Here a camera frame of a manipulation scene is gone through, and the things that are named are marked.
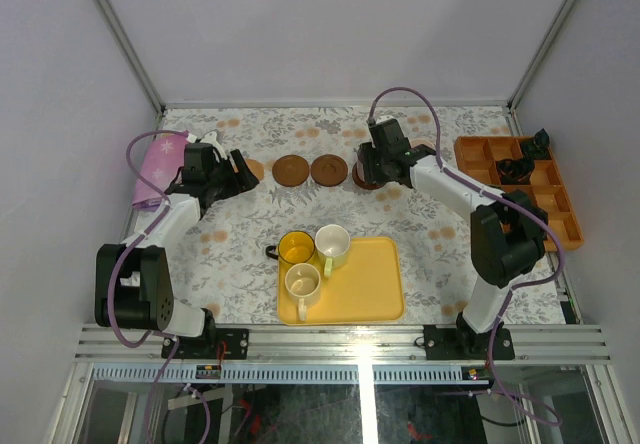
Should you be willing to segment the pink folded cloth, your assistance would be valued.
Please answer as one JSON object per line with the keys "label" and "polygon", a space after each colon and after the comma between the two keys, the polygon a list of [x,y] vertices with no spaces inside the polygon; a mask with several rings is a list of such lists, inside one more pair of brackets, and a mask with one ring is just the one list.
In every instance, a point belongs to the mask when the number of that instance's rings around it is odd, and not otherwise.
{"label": "pink folded cloth", "polygon": [[[140,173],[155,187],[165,191],[184,165],[187,137],[182,134],[161,133],[149,144]],[[138,210],[155,209],[161,196],[140,179],[136,181],[132,207]]]}

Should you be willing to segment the cream ceramic mug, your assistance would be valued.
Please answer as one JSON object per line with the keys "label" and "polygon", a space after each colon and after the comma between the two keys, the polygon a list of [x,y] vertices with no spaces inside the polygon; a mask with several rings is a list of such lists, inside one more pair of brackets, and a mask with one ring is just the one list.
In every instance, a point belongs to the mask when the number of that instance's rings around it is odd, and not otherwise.
{"label": "cream ceramic mug", "polygon": [[309,263],[295,264],[287,271],[284,284],[296,306],[299,321],[305,323],[309,309],[321,298],[322,276],[319,270]]}

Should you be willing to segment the rolled dark green tie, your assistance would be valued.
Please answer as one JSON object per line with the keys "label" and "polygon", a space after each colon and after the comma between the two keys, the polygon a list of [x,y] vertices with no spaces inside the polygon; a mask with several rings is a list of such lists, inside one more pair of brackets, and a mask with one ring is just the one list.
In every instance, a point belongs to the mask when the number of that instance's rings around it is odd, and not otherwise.
{"label": "rolled dark green tie", "polygon": [[531,160],[550,160],[549,147],[550,137],[545,129],[540,129],[532,137],[520,143],[523,156]]}

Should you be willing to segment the white mug green handle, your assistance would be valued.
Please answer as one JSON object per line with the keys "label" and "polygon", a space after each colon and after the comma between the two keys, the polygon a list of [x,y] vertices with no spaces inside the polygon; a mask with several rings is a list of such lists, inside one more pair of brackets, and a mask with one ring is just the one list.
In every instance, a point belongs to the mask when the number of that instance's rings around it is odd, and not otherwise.
{"label": "white mug green handle", "polygon": [[329,278],[335,269],[346,264],[351,246],[350,234],[340,225],[329,224],[316,232],[314,242],[323,276]]}

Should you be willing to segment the brown wooden coaster middle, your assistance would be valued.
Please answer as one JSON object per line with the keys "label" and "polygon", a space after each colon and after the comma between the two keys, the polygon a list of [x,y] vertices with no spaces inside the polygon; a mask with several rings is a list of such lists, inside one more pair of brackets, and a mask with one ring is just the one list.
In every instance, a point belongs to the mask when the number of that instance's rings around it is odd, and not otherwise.
{"label": "brown wooden coaster middle", "polygon": [[347,175],[347,163],[337,155],[325,154],[319,156],[311,165],[312,179],[324,187],[334,187],[341,184]]}

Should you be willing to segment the purple mug black handle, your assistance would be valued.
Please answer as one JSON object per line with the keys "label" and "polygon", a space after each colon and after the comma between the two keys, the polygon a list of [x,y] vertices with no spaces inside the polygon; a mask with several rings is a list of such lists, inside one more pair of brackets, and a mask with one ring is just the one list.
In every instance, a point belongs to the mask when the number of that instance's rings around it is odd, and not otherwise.
{"label": "purple mug black handle", "polygon": [[356,161],[352,167],[352,178],[358,185],[364,183],[364,178],[362,177],[362,164],[360,161]]}

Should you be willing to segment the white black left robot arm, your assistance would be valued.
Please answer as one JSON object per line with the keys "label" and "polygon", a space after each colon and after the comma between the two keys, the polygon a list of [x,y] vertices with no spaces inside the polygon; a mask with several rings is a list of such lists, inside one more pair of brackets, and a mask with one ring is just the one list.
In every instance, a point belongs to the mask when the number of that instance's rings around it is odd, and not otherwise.
{"label": "white black left robot arm", "polygon": [[174,297],[170,255],[188,230],[217,201],[254,189],[259,179],[237,149],[223,154],[211,143],[185,146],[183,164],[172,180],[152,188],[161,203],[146,228],[120,244],[103,245],[96,258],[94,315],[129,348],[152,333],[184,338],[197,358],[212,356],[219,335],[201,308]]}

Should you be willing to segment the yellow glass mug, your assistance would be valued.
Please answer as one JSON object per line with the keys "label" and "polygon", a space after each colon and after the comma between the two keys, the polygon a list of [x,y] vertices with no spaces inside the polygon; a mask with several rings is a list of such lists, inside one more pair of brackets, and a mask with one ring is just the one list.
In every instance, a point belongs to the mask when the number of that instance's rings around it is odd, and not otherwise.
{"label": "yellow glass mug", "polygon": [[265,248],[266,256],[284,267],[308,263],[315,251],[314,239],[304,231],[288,232],[277,244]]}

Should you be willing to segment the orange wooden divided organizer box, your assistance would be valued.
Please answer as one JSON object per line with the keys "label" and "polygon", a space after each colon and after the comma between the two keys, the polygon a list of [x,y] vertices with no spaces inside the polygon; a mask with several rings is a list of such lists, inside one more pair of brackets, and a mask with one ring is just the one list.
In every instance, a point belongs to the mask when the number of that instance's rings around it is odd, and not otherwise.
{"label": "orange wooden divided organizer box", "polygon": [[552,157],[536,160],[532,172],[518,183],[508,183],[498,170],[499,161],[523,157],[521,143],[525,140],[512,136],[461,136],[454,144],[457,167],[485,185],[505,192],[522,190],[548,214],[549,226],[563,249],[576,250],[584,239],[555,160]]}

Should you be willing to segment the brown wooden coaster right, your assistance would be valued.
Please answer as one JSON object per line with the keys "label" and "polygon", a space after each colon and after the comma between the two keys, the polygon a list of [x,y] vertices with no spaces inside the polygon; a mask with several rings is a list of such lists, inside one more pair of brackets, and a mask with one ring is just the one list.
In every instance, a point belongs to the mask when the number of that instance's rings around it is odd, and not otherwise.
{"label": "brown wooden coaster right", "polygon": [[354,183],[361,189],[364,190],[378,190],[384,187],[384,184],[369,184],[365,182],[358,173],[358,166],[354,165],[351,171],[351,177]]}

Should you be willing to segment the floral patterned tablecloth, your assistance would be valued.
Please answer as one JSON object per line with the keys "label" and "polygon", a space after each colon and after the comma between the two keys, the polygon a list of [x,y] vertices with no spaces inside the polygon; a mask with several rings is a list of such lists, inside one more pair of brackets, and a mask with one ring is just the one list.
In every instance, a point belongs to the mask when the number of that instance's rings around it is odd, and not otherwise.
{"label": "floral patterned tablecloth", "polygon": [[213,204],[181,239],[169,263],[174,296],[212,311],[220,323],[278,321],[277,264],[265,248],[286,233],[328,224],[354,237],[387,236],[397,245],[406,324],[449,324],[466,306],[476,274],[468,225],[437,200],[391,183],[368,191],[352,180],[323,187],[312,180],[283,187],[275,161],[335,154],[353,163],[368,140],[364,107],[175,109],[162,126],[196,135],[216,132],[227,149],[264,166],[250,192]]}

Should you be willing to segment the aluminium front frame rail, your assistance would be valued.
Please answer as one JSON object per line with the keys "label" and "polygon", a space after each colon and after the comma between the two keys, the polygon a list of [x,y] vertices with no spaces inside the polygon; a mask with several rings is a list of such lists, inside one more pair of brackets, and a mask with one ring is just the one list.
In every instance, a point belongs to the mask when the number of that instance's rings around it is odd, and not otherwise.
{"label": "aluminium front frame rail", "polygon": [[[414,344],[421,326],[246,325],[248,363],[346,364],[360,359],[375,364],[405,364],[423,360],[425,351]],[[510,325],[515,361],[525,365],[600,365],[611,356],[597,325]],[[111,330],[86,324],[74,360],[86,363],[153,363],[161,361],[159,337],[129,349]]]}

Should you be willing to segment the woven rattan coaster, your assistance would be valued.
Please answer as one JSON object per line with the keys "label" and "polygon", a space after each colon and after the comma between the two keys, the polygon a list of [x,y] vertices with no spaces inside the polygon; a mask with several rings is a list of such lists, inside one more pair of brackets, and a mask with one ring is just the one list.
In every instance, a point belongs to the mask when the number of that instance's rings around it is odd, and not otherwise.
{"label": "woven rattan coaster", "polygon": [[247,159],[246,163],[250,171],[252,172],[252,174],[259,181],[262,181],[264,179],[264,172],[265,172],[263,164],[253,159]]}

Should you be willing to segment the pink ceramic mug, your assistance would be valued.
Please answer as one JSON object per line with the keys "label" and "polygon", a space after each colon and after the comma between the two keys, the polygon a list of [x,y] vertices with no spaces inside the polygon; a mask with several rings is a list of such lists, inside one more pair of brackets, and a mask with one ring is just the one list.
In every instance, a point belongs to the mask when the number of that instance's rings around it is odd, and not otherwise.
{"label": "pink ceramic mug", "polygon": [[431,149],[435,148],[435,145],[429,141],[428,139],[424,139],[424,138],[415,138],[415,139],[411,139],[410,140],[410,144],[412,147],[417,147],[419,145],[425,145]]}

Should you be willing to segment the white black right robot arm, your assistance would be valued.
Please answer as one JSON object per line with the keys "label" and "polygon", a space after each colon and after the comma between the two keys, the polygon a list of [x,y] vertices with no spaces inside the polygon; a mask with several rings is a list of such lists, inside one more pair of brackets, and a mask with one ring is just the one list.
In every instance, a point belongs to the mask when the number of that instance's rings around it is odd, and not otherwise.
{"label": "white black right robot arm", "polygon": [[455,342],[463,356],[478,358],[491,347],[489,331],[501,319],[508,292],[545,254],[546,214],[527,194],[500,194],[447,165],[436,150],[413,147],[396,119],[370,117],[367,124],[371,140],[357,152],[361,180],[371,186],[396,182],[426,194],[470,226],[477,281]]}

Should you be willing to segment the rolled tie with orange pattern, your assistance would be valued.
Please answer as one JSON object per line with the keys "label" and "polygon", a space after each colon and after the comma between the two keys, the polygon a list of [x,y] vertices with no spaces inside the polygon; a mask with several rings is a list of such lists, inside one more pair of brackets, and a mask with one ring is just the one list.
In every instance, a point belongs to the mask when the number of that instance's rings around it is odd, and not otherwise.
{"label": "rolled tie with orange pattern", "polygon": [[504,185],[529,185],[534,169],[534,160],[527,157],[502,159],[496,162],[500,182]]}

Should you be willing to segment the brown wooden coaster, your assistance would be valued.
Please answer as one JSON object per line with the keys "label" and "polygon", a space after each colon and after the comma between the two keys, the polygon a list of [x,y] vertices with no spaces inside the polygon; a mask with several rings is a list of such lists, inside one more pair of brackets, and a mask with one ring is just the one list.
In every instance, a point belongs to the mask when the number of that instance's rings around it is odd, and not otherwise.
{"label": "brown wooden coaster", "polygon": [[298,155],[285,155],[275,161],[272,167],[274,180],[285,187],[297,187],[303,184],[310,172],[308,162]]}
{"label": "brown wooden coaster", "polygon": [[325,154],[319,156],[311,165],[312,179],[324,187],[334,187],[341,184],[347,175],[347,163],[337,155]]}
{"label": "brown wooden coaster", "polygon": [[354,183],[361,189],[364,190],[378,190],[384,187],[384,184],[369,184],[365,182],[358,173],[358,166],[354,165],[351,171],[351,177]]}

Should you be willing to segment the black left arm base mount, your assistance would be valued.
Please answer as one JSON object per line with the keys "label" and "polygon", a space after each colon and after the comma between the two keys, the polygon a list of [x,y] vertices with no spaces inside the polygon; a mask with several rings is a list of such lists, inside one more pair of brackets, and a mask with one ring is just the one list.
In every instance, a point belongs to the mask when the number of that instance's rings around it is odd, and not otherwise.
{"label": "black left arm base mount", "polygon": [[246,360],[249,337],[247,328],[220,327],[212,316],[207,316],[202,334],[180,337],[173,357],[183,360]]}

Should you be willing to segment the brown wooden coaster left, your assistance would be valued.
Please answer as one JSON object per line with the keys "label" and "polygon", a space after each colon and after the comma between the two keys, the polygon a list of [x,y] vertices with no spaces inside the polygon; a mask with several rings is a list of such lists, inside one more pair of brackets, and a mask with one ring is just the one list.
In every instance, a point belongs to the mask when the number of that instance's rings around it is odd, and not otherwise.
{"label": "brown wooden coaster left", "polygon": [[310,172],[308,162],[298,155],[285,155],[275,161],[272,167],[274,180],[285,187],[297,187],[303,184]]}

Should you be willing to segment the yellow plastic tray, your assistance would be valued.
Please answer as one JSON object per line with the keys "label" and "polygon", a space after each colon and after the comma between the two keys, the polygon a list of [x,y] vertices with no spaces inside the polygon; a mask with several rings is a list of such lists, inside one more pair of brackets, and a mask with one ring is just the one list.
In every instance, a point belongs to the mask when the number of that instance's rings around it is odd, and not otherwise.
{"label": "yellow plastic tray", "polygon": [[397,246],[389,237],[355,237],[346,264],[323,281],[319,302],[307,319],[285,287],[287,269],[279,268],[277,315],[290,326],[360,325],[392,322],[405,312]]}

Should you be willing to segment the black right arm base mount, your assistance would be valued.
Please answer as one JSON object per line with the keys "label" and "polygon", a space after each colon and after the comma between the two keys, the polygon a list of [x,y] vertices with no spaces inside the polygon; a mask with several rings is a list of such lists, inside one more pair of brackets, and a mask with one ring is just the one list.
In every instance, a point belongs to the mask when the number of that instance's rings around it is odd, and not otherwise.
{"label": "black right arm base mount", "polygon": [[[491,332],[474,333],[466,325],[454,327],[423,326],[425,354],[428,360],[486,360]],[[503,324],[498,326],[492,346],[492,356],[498,361],[512,361],[515,351],[511,333]]]}

